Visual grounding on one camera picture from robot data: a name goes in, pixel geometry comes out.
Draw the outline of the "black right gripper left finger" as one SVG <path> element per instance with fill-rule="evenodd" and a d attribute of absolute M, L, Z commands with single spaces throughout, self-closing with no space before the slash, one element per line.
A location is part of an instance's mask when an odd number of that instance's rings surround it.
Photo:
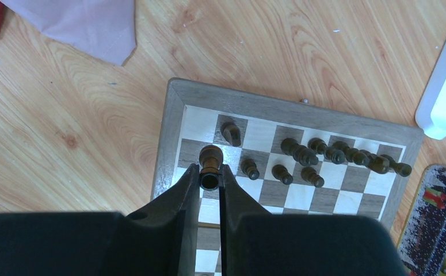
<path fill-rule="evenodd" d="M 0 213 L 0 275 L 193 275 L 199 167 L 144 207 Z"/>

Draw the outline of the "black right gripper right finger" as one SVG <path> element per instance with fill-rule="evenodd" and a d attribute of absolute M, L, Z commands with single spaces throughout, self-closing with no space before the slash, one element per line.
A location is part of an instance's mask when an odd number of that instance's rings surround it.
<path fill-rule="evenodd" d="M 354 215 L 273 214 L 219 175 L 223 275 L 405 275 L 387 230 Z"/>

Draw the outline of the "dark chess piece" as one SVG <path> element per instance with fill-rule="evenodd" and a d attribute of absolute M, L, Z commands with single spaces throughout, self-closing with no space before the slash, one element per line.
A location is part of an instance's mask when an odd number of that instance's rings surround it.
<path fill-rule="evenodd" d="M 241 131 L 234 122 L 225 122 L 221 126 L 223 138 L 233 147 L 241 146 Z"/>
<path fill-rule="evenodd" d="M 260 176 L 260 172 L 257 168 L 255 161 L 251 158 L 244 159 L 241 163 L 241 171 L 252 181 L 256 180 Z"/>
<path fill-rule="evenodd" d="M 322 187 L 325 184 L 325 180 L 312 167 L 304 167 L 301 170 L 300 176 L 302 180 L 312 184 L 315 187 Z"/>
<path fill-rule="evenodd" d="M 412 172 L 411 165 L 402 162 L 396 162 L 391 156 L 382 154 L 381 157 L 389 161 L 389 168 L 402 177 L 408 177 Z"/>
<path fill-rule="evenodd" d="M 334 164 L 343 164 L 346 161 L 345 154 L 342 150 L 329 146 L 324 140 L 314 137 L 308 142 L 308 148 L 317 154 L 323 155 L 325 160 Z"/>
<path fill-rule="evenodd" d="M 284 185 L 290 185 L 293 182 L 292 174 L 282 164 L 277 164 L 272 167 L 272 175 Z"/>
<path fill-rule="evenodd" d="M 368 155 L 361 152 L 359 149 L 350 147 L 344 141 L 336 141 L 332 146 L 338 150 L 341 150 L 345 154 L 348 162 L 352 162 L 359 166 L 368 166 L 370 161 Z"/>
<path fill-rule="evenodd" d="M 317 165 L 319 162 L 316 153 L 312 149 L 299 144 L 293 138 L 284 139 L 281 142 L 281 150 L 304 167 Z"/>
<path fill-rule="evenodd" d="M 372 154 L 369 151 L 361 149 L 360 152 L 364 153 L 369 158 L 367 167 L 378 174 L 386 174 L 390 169 L 390 161 L 382 156 Z"/>

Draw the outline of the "wooden chess board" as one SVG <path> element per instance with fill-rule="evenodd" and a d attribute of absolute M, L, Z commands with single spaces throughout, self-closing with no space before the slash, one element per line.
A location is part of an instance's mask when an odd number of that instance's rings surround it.
<path fill-rule="evenodd" d="M 223 138 L 220 129 L 225 122 L 240 129 L 240 147 Z M 314 137 L 329 146 L 344 141 L 409 165 L 414 164 L 424 139 L 413 126 L 173 78 L 167 83 L 152 196 L 173 186 L 199 161 L 200 150 L 212 144 L 222 150 L 224 163 L 243 190 L 271 213 L 367 216 L 390 229 L 408 178 L 393 171 L 378 174 L 347 160 L 334 164 L 317 154 L 319 162 L 312 167 L 325 184 L 315 187 L 302 180 L 304 166 L 281 150 L 286 138 L 308 146 Z M 242 161 L 248 158 L 260 172 L 254 181 L 241 171 Z M 277 164 L 292 174 L 290 185 L 273 177 L 272 167 Z"/>

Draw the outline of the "dark chess rook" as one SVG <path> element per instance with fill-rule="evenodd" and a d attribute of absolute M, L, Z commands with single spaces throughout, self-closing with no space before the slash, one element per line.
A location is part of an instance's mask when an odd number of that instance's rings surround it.
<path fill-rule="evenodd" d="M 199 163 L 200 187 L 204 190 L 212 191 L 219 185 L 219 169 L 223 163 L 223 152 L 215 145 L 207 145 L 200 151 Z"/>

